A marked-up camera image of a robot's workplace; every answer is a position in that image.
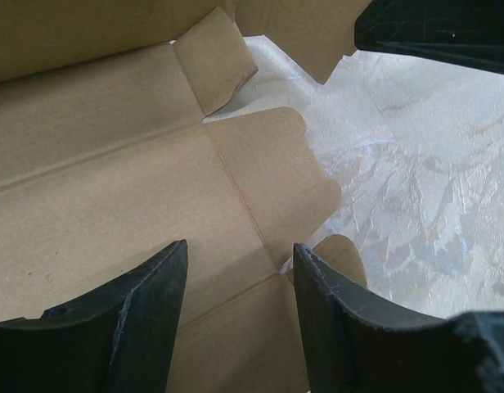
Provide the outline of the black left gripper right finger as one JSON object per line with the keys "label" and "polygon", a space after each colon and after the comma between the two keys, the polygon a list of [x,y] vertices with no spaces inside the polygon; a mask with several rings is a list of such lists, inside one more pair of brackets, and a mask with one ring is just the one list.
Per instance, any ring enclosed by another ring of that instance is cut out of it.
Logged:
{"label": "black left gripper right finger", "polygon": [[504,392],[504,311],[436,318],[397,305],[294,246],[313,392]]}

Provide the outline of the brown cardboard paper box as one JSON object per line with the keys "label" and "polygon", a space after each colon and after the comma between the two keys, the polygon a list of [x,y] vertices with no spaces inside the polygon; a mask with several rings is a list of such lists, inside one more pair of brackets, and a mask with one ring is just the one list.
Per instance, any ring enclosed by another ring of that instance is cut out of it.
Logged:
{"label": "brown cardboard paper box", "polygon": [[324,84],[364,1],[0,1],[0,322],[187,242],[164,392],[305,392],[296,242],[338,208],[298,111],[227,120],[270,38]]}

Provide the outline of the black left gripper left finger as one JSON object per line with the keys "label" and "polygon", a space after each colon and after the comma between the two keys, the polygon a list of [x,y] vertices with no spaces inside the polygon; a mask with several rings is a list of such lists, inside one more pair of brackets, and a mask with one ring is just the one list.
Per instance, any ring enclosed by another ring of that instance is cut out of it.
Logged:
{"label": "black left gripper left finger", "polygon": [[164,392],[187,270],[187,242],[172,242],[40,318],[0,322],[0,392]]}

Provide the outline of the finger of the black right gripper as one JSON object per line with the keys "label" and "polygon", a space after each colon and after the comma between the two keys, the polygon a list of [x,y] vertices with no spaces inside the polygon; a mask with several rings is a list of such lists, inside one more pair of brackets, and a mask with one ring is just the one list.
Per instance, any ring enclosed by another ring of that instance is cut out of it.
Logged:
{"label": "finger of the black right gripper", "polygon": [[504,75],[504,0],[376,0],[354,24],[357,49]]}

